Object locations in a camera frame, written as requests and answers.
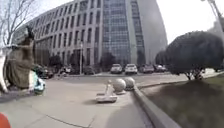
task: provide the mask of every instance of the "stone ball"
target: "stone ball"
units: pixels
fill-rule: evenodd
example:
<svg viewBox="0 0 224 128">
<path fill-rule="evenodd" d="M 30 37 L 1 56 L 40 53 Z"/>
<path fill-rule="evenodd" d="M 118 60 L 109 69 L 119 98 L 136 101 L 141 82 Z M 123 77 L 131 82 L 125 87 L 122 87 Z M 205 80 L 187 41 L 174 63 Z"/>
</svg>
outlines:
<svg viewBox="0 0 224 128">
<path fill-rule="evenodd" d="M 126 83 L 126 88 L 133 88 L 135 85 L 135 80 L 132 77 L 126 77 L 124 81 Z"/>
<path fill-rule="evenodd" d="M 116 79 L 113 81 L 113 88 L 115 92 L 122 92 L 126 88 L 126 83 L 123 79 Z"/>
</svg>

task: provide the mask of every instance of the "pole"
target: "pole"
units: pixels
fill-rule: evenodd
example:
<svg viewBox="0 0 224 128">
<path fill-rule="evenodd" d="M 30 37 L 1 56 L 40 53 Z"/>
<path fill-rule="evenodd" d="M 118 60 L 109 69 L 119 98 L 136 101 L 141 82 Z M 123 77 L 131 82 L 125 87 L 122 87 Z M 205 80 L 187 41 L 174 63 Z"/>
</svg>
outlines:
<svg viewBox="0 0 224 128">
<path fill-rule="evenodd" d="M 207 1 L 208 1 L 209 5 L 211 6 L 211 9 L 212 9 L 212 11 L 213 11 L 213 13 L 215 15 L 216 20 L 217 20 L 218 29 L 220 29 L 219 30 L 220 31 L 219 33 L 221 34 L 220 35 L 220 38 L 224 41 L 224 33 L 223 33 L 224 32 L 223 31 L 223 27 L 224 26 L 222 25 L 222 16 L 221 16 L 221 13 L 220 13 L 217 5 L 216 5 L 215 0 L 207 0 Z"/>
<path fill-rule="evenodd" d="M 81 44 L 80 44 L 80 60 L 79 60 L 79 64 L 80 64 L 80 67 L 79 67 L 79 74 L 81 75 L 82 74 L 82 49 L 83 49 L 83 44 L 82 44 L 82 42 L 80 42 Z"/>
</svg>

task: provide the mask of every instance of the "pavement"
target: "pavement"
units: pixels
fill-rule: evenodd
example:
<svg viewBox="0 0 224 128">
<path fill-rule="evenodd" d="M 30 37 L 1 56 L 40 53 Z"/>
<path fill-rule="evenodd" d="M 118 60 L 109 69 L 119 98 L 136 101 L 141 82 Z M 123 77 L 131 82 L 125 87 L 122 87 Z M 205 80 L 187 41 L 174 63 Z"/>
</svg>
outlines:
<svg viewBox="0 0 224 128">
<path fill-rule="evenodd" d="M 27 92 L 2 96 L 0 112 L 12 128 L 153 128 L 131 93 L 113 104 L 96 104 L 96 93 L 104 89 L 102 83 L 52 79 L 43 96 Z"/>
</svg>

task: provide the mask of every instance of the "wheel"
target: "wheel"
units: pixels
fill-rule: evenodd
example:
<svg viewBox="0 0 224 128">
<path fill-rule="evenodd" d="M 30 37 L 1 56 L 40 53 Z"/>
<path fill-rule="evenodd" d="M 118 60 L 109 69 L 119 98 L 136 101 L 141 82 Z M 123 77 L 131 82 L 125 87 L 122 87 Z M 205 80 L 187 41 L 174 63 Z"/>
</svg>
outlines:
<svg viewBox="0 0 224 128">
<path fill-rule="evenodd" d="M 33 92 L 35 95 L 42 95 L 44 93 L 44 90 L 45 90 L 45 85 L 43 90 L 34 89 Z"/>
</svg>

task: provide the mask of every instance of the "glass facade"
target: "glass facade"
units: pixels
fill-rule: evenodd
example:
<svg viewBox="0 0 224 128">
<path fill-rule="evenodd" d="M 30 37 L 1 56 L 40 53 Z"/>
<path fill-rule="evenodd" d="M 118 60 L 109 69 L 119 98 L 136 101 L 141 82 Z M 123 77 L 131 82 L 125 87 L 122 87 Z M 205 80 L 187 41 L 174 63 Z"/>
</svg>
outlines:
<svg viewBox="0 0 224 128">
<path fill-rule="evenodd" d="M 132 1 L 131 7 L 132 7 L 133 25 L 135 29 L 136 44 L 137 44 L 137 64 L 142 65 L 145 64 L 145 47 L 144 47 L 141 19 L 137 1 Z"/>
<path fill-rule="evenodd" d="M 103 53 L 110 52 L 120 64 L 130 63 L 130 42 L 125 0 L 104 0 Z"/>
</svg>

